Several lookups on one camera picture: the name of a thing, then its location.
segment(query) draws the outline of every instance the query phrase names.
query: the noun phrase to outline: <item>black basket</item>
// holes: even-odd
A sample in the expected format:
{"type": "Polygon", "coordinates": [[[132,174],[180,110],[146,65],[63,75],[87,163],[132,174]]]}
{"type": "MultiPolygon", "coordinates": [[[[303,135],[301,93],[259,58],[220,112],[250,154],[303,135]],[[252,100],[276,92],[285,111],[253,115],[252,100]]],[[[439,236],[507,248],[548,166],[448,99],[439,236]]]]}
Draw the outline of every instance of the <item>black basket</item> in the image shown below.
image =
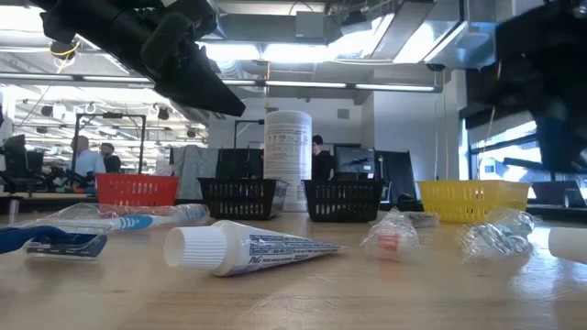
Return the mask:
{"type": "Polygon", "coordinates": [[[315,222],[368,222],[377,218],[383,181],[304,180],[310,219],[315,222]]]}
{"type": "Polygon", "coordinates": [[[283,210],[289,183],[272,179],[198,178],[215,219],[269,220],[283,210]]]}

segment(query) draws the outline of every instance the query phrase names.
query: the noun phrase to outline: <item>red basket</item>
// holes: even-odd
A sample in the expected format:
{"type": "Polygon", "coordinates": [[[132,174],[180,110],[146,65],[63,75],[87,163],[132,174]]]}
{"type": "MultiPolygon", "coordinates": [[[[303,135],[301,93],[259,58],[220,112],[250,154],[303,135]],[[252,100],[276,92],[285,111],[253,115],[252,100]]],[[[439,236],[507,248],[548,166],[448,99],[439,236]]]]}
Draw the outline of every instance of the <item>red basket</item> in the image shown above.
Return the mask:
{"type": "Polygon", "coordinates": [[[127,206],[173,206],[179,177],[96,174],[98,203],[127,206]]]}

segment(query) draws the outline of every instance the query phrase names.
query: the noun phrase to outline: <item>toothpaste tube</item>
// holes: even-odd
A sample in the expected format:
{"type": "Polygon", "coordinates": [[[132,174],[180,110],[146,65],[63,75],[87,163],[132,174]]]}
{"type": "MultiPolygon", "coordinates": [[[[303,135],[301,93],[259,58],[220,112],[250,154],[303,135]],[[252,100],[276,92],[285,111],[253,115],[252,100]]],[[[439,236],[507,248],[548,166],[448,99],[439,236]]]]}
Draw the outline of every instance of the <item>toothpaste tube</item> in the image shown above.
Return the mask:
{"type": "Polygon", "coordinates": [[[209,269],[217,276],[262,270],[339,251],[340,246],[335,244],[226,220],[211,226],[174,228],[163,247],[170,267],[209,269]]]}

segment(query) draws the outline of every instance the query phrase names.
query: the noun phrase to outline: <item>white cap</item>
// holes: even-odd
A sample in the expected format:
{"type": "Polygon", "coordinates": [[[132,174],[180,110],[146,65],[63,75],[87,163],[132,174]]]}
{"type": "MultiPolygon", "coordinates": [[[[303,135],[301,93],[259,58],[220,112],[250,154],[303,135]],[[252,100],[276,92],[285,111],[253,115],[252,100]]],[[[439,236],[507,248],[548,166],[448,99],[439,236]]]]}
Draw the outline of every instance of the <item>white cap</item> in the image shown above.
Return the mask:
{"type": "Polygon", "coordinates": [[[163,256],[170,267],[215,269],[227,253],[227,238],[219,227],[179,227],[165,237],[163,256]]]}
{"type": "Polygon", "coordinates": [[[587,264],[587,229],[552,228],[548,249],[554,257],[587,264]]]}

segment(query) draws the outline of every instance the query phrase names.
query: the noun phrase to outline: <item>yellow basket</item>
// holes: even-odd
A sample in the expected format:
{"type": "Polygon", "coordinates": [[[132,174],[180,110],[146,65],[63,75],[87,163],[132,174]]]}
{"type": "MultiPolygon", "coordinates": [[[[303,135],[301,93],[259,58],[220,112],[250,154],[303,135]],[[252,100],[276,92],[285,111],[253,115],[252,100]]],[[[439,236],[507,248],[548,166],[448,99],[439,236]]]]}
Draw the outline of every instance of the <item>yellow basket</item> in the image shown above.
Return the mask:
{"type": "Polygon", "coordinates": [[[475,223],[497,207],[525,211],[529,183],[509,181],[420,181],[420,194],[426,212],[441,221],[475,223]]]}

